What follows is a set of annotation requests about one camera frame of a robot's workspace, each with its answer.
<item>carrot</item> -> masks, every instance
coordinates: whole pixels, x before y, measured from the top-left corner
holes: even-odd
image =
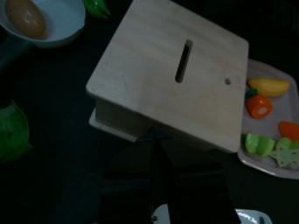
[[[281,137],[288,137],[291,140],[299,140],[299,124],[281,121],[277,124],[277,129]]]
[[[272,108],[271,101],[261,94],[247,99],[247,112],[253,118],[264,118],[271,113]]]

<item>wooden lid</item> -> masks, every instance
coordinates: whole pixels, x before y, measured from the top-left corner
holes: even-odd
[[[243,38],[172,1],[135,0],[86,89],[94,98],[235,152],[247,65]]]

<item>dark background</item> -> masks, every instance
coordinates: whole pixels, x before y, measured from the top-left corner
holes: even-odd
[[[249,43],[248,57],[297,82],[295,2],[176,2],[243,37]],[[85,85],[129,3],[106,0],[109,20],[86,16],[73,43],[58,49],[36,49],[8,70],[18,77],[13,99],[28,118],[33,150],[0,166],[0,223],[89,224],[97,219],[101,175],[131,143],[89,127],[94,101]],[[235,208],[267,213],[275,224],[299,223],[299,181],[244,166],[236,154],[216,149],[209,154],[224,167]]]

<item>egg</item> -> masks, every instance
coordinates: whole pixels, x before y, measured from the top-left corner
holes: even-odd
[[[28,38],[46,38],[46,23],[42,13],[30,0],[6,0],[5,15],[12,27]]]

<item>yellow fruit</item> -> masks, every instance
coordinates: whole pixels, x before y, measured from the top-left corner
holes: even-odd
[[[279,96],[291,86],[288,80],[267,77],[249,78],[247,84],[264,96]]]

